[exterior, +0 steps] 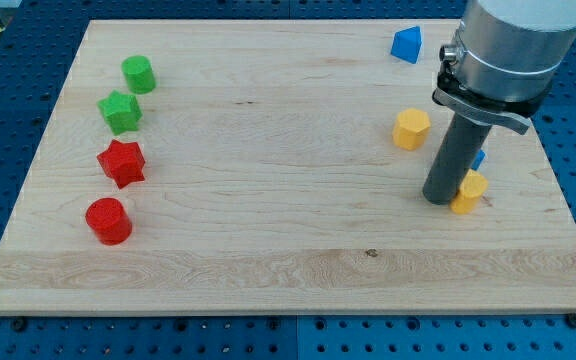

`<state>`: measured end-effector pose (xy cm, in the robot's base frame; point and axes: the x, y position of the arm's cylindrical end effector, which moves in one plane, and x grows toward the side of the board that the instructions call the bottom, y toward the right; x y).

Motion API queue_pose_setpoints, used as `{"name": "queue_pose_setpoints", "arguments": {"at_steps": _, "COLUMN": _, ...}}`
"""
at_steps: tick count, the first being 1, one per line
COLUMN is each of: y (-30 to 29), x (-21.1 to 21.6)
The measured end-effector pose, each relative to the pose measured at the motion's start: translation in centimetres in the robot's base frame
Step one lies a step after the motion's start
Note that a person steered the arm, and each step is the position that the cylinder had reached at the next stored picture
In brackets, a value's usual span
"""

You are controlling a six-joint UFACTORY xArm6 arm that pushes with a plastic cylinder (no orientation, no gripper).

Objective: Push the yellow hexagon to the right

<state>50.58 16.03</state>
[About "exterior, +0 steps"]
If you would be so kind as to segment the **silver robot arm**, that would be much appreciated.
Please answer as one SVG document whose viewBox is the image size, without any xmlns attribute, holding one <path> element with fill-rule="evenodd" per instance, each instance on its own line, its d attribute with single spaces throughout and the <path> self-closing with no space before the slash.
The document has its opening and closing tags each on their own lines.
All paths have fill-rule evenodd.
<svg viewBox="0 0 576 360">
<path fill-rule="evenodd" d="M 576 37 L 576 0 L 471 0 L 433 100 L 481 126 L 524 134 Z"/>
</svg>

